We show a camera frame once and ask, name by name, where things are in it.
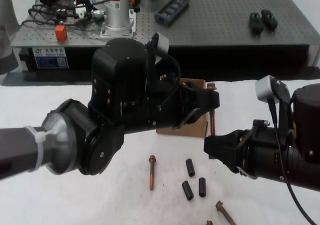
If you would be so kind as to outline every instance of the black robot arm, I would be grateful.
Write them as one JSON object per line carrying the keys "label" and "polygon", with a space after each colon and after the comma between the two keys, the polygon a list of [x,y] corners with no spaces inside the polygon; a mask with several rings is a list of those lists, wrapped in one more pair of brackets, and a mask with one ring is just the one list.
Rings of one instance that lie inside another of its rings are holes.
{"label": "black robot arm", "polygon": [[110,40],[92,58],[88,106],[69,99],[40,127],[0,129],[0,179],[43,165],[55,174],[79,169],[96,175],[125,134],[178,129],[219,107],[217,92],[180,83],[179,64],[163,49],[165,39],[156,33],[148,44]]}
{"label": "black robot arm", "polygon": [[302,215],[315,225],[291,184],[320,191],[320,84],[299,88],[290,98],[284,83],[267,76],[255,89],[258,99],[269,105],[274,128],[268,121],[254,120],[251,130],[205,138],[204,151],[235,174],[285,182]]}

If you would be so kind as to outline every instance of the brown cardboard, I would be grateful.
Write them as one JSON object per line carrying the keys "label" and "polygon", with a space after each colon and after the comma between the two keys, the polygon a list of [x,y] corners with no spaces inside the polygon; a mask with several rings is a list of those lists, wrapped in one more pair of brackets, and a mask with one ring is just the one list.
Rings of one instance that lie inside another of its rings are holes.
{"label": "brown cardboard", "polygon": [[[201,79],[192,79],[192,78],[181,78],[181,83],[193,82],[199,88],[206,88],[206,81]],[[187,136],[187,137],[197,137],[205,138],[207,133],[207,114],[202,115],[198,121],[192,124],[185,124],[178,130],[173,130],[171,128],[161,128],[157,129],[158,134],[169,134],[176,136]]]}

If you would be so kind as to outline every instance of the white table surface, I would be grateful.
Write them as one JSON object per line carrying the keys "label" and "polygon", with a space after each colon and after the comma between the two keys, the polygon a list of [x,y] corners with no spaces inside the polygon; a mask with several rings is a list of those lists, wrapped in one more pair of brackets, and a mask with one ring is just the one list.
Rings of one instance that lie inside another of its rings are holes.
{"label": "white table surface", "polygon": [[[290,92],[314,81],[286,82]],[[255,96],[255,81],[217,82],[220,108],[216,133],[250,129],[253,119],[271,120],[268,105]],[[68,98],[87,104],[90,86],[0,86],[0,128],[39,126],[46,114]],[[75,170],[53,175],[45,167],[0,181],[2,225],[215,225],[228,222],[215,209],[218,200],[239,225],[307,224],[284,183],[233,174],[209,160],[201,138],[160,135],[155,131],[125,136],[107,169],[96,176]],[[149,190],[149,156],[155,155],[155,188]],[[195,176],[185,160],[192,158]],[[206,178],[207,195],[198,195]],[[182,182],[194,198],[187,201]],[[293,187],[308,214],[320,223],[320,192]]]}

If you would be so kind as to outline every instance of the white label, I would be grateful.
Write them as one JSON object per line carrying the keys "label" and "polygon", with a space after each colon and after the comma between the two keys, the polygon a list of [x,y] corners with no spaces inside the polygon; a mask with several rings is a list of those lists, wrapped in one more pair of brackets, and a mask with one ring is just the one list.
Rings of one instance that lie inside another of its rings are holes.
{"label": "white label", "polygon": [[33,47],[32,51],[39,69],[67,69],[69,67],[64,47]]}
{"label": "white label", "polygon": [[106,6],[110,9],[120,9],[119,1],[107,1]]}

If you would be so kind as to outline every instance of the rusty screw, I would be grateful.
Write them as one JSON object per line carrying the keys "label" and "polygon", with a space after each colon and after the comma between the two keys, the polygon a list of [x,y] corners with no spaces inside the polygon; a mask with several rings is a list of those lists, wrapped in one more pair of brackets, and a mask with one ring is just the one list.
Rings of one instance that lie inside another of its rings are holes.
{"label": "rusty screw", "polygon": [[224,206],[223,206],[223,202],[218,201],[215,205],[216,210],[220,211],[223,216],[227,219],[227,221],[231,224],[231,225],[236,225],[236,223],[234,222],[234,220],[231,218],[231,216],[229,215],[229,213],[227,213],[227,211],[225,210]]}
{"label": "rusty screw", "polygon": [[156,162],[156,157],[151,155],[149,157],[149,162],[150,162],[150,190],[154,189],[154,175],[155,175],[155,162]]}
{"label": "rusty screw", "polygon": [[[208,89],[216,90],[216,84],[214,82],[210,82],[207,84]],[[216,124],[215,124],[215,111],[210,111],[210,135],[216,135]]]}

